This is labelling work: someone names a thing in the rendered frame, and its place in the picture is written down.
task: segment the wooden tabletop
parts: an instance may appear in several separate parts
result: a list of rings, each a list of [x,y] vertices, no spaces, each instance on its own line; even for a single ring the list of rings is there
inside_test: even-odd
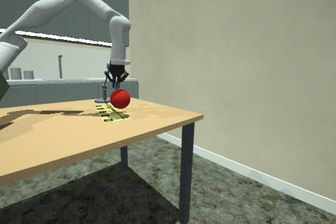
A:
[[[130,119],[105,123],[94,100],[0,109],[0,187],[203,119],[131,98]]]

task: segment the white baseboard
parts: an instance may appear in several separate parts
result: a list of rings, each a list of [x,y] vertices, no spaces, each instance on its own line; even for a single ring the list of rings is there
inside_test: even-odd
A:
[[[158,137],[181,147],[182,141],[177,137],[171,136],[167,133],[160,134],[158,135]],[[292,185],[285,181],[279,180],[278,178],[274,178],[270,175],[254,170],[253,168],[247,167],[245,165],[234,162],[230,159],[227,159],[210,151],[204,150],[203,148],[200,148],[196,145],[193,146],[193,152],[194,154],[197,154],[205,159],[217,163],[220,166],[226,167],[230,170],[233,170],[234,172],[242,174],[243,176],[246,176],[259,183],[262,183],[273,189],[276,189],[277,191],[285,193],[289,196],[302,200],[303,202],[311,204],[319,209],[322,209],[324,211],[336,215],[336,201],[334,200],[325,198],[321,195],[300,188],[296,185]]]

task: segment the dark green object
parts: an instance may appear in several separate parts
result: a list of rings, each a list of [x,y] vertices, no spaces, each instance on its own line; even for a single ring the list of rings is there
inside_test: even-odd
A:
[[[3,99],[8,89],[9,89],[9,84],[7,83],[2,72],[0,72],[0,101]]]

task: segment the yellow paper with black markings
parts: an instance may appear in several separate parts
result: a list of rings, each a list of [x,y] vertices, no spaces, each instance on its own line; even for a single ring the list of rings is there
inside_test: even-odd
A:
[[[113,107],[111,104],[105,103],[101,105],[96,105],[95,108],[97,109],[104,123],[126,121],[131,119],[129,115],[122,112],[122,110],[120,110],[119,108]]]

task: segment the wall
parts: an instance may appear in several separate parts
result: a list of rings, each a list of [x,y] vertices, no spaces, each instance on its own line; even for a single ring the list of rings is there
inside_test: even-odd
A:
[[[35,78],[59,78],[58,56],[63,55],[63,78],[105,78],[104,71],[110,61],[110,48],[39,39],[26,41],[26,49],[10,66],[20,67],[22,77],[24,71],[34,71]],[[126,58],[131,60],[129,47],[126,48]],[[129,73],[128,78],[132,78],[130,67],[131,65],[125,67]]]
[[[141,99],[204,114],[196,146],[336,200],[335,0],[130,0],[129,17]]]

